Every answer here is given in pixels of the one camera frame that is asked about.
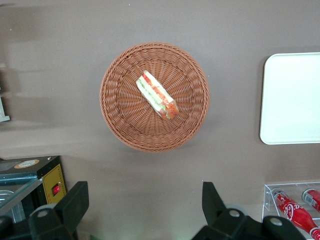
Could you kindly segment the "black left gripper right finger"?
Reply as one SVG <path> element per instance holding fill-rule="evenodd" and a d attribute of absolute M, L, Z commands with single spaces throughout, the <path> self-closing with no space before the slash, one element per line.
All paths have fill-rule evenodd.
<path fill-rule="evenodd" d="M 227 208 L 212 182 L 202 185 L 202 211 L 207 225 L 194 240 L 304 240 L 302 233 L 287 219 L 266 216 L 262 222 L 236 208 Z"/>

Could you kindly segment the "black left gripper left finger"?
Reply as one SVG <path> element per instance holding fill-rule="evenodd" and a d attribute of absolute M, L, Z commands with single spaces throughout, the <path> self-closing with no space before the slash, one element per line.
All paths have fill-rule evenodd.
<path fill-rule="evenodd" d="M 54 208 L 36 210 L 25 220 L 13 223 L 0 217 L 2 240 L 77 240 L 77 227 L 89 208 L 87 181 L 78 181 Z"/>

